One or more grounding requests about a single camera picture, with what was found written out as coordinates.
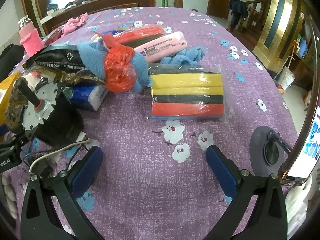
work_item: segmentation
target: blue gripper pad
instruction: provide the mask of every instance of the blue gripper pad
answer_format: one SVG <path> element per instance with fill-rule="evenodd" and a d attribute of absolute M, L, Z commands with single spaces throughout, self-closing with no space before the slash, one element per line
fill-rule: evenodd
<path fill-rule="evenodd" d="M 207 163 L 216 176 L 224 194 L 235 198 L 241 184 L 240 171 L 232 160 L 228 160 L 216 145 L 211 145 L 206 153 Z"/>
<path fill-rule="evenodd" d="M 80 198 L 90 187 L 99 171 L 103 158 L 102 150 L 93 146 L 82 160 L 77 161 L 69 171 L 68 184 L 73 198 Z"/>

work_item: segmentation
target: table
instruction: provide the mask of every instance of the table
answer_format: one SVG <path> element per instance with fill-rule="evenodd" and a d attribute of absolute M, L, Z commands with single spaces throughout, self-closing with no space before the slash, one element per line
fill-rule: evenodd
<path fill-rule="evenodd" d="M 107 10 L 89 15 L 84 26 L 55 43 L 77 44 L 90 41 L 93 31 L 156 23 L 167 32 L 182 31 L 189 48 L 203 46 L 202 66 L 221 66 L 230 90 L 226 91 L 227 100 L 234 106 L 232 118 L 228 123 L 150 122 L 146 117 L 151 114 L 151 95 L 131 92 L 109 93 L 96 113 L 81 111 L 85 132 L 99 142 L 105 156 L 95 183 L 77 201 L 106 239 L 203 239 L 230 202 L 208 167 L 206 147 L 216 144 L 240 169 L 252 172 L 249 142 L 258 126 L 271 127 L 292 147 L 297 139 L 291 114 L 268 72 L 246 47 L 206 15 L 162 7 Z M 232 56 L 231 49 L 237 54 Z M 41 150 L 45 145 L 34 140 L 29 147 Z M 185 156 L 190 153 L 180 163 L 172 157 L 178 148 L 185 150 Z M 65 168 L 74 150 L 51 159 L 55 173 Z M 83 156 L 80 152 L 75 160 Z M 29 180 L 26 166 L 7 173 L 21 212 L 23 189 Z M 238 232 L 245 227 L 254 201 Z M 59 209 L 58 214 L 70 230 Z"/>

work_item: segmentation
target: yellow bag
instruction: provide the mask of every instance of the yellow bag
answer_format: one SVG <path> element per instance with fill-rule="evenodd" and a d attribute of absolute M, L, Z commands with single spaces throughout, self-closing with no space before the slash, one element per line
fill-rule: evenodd
<path fill-rule="evenodd" d="M 5 111 L 9 106 L 13 83 L 21 76 L 21 73 L 17 71 L 0 83 L 0 126 L 5 124 Z"/>

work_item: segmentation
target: pink cup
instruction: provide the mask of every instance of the pink cup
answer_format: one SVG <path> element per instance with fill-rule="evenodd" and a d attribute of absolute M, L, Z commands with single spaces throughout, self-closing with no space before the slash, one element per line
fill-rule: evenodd
<path fill-rule="evenodd" d="M 24 47 L 29 57 L 32 57 L 43 48 L 37 29 L 34 29 L 31 33 L 21 39 L 20 44 Z"/>

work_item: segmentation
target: person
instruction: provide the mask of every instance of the person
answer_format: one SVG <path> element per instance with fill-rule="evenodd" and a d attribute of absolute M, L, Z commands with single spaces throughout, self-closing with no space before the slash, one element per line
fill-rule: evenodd
<path fill-rule="evenodd" d="M 245 3 L 240 0 L 231 0 L 228 7 L 231 10 L 232 15 L 230 32 L 233 32 L 234 28 L 238 25 L 241 16 L 244 17 L 244 21 L 246 20 L 248 11 Z"/>

